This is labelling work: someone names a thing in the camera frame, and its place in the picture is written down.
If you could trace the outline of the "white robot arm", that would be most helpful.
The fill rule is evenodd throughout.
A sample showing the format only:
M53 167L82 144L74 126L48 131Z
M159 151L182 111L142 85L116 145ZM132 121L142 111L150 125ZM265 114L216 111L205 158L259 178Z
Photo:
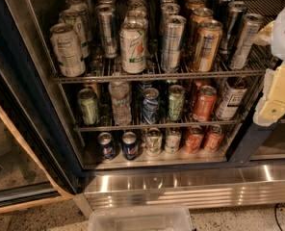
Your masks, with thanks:
M272 54L282 60L276 70L266 71L263 96L253 116L255 124L270 126L285 115L285 8L276 20L259 31L253 42L261 46L270 45Z

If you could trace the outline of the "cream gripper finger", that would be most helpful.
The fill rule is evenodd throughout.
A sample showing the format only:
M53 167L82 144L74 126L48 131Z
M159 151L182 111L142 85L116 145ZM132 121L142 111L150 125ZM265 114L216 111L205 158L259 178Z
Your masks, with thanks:
M272 31L275 21L271 21L262 28L254 37L253 43L256 45L266 46L272 44Z
M253 122L270 126L285 115L285 62L276 70L267 69L263 96L259 99Z

